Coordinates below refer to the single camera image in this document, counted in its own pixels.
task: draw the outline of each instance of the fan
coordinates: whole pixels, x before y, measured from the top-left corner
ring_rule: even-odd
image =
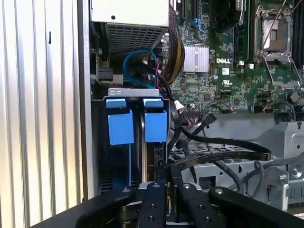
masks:
[[[217,0],[215,7],[216,32],[224,33],[236,26],[243,16],[243,0]]]

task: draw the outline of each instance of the motherboard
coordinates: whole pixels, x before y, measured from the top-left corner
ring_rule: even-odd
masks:
[[[173,96],[188,110],[202,110],[213,100],[235,113],[287,112],[286,101],[303,105],[302,52],[293,39],[301,0],[178,0],[179,32],[186,57],[171,85]],[[169,37],[163,37],[167,55]],[[212,113],[228,113],[213,105]]]

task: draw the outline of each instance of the green circuit board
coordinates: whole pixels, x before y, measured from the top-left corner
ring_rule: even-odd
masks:
[[[250,58],[248,50],[251,45],[249,43],[250,7],[262,4],[265,9],[279,9],[282,6],[280,0],[256,0],[254,4],[249,0],[244,1],[245,11],[242,22],[244,25],[239,27],[237,37],[235,37],[235,28],[222,34],[215,32],[213,28],[214,9],[211,2],[201,0],[198,4],[204,34],[191,28],[189,20],[180,24],[180,33],[185,46],[200,43],[209,47],[209,72],[181,72],[171,85],[175,99],[193,110],[201,110],[206,103],[220,100],[232,106],[235,113],[256,113],[255,107],[263,107],[273,101],[286,101],[288,94],[293,91],[301,91],[302,86],[294,88],[273,86],[263,64],[253,62],[254,68],[249,68],[247,65],[238,66],[235,60],[237,58],[246,61]],[[166,42],[167,40],[162,48],[164,55],[168,51]],[[235,53],[236,46],[240,44],[242,47]],[[286,83],[296,80],[290,66],[272,65],[270,71],[276,81]],[[270,109],[269,112],[286,112],[287,109],[283,105],[273,110]],[[226,107],[213,106],[210,111],[212,113],[226,113]]]

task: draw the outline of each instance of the cpu socket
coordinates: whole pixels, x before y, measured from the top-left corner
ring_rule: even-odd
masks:
[[[299,72],[291,58],[291,35],[290,8],[283,8],[279,12],[276,9],[264,10],[262,5],[258,6],[254,24],[254,53],[257,62],[265,64],[268,76],[274,86],[293,88],[301,84]],[[271,62],[272,65],[277,61],[289,65],[297,80],[288,83],[276,81],[271,74],[268,63]]]

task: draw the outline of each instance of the white connector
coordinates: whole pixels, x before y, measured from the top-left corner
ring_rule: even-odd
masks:
[[[185,111],[185,106],[183,106],[178,100],[174,101],[176,110],[181,114]]]

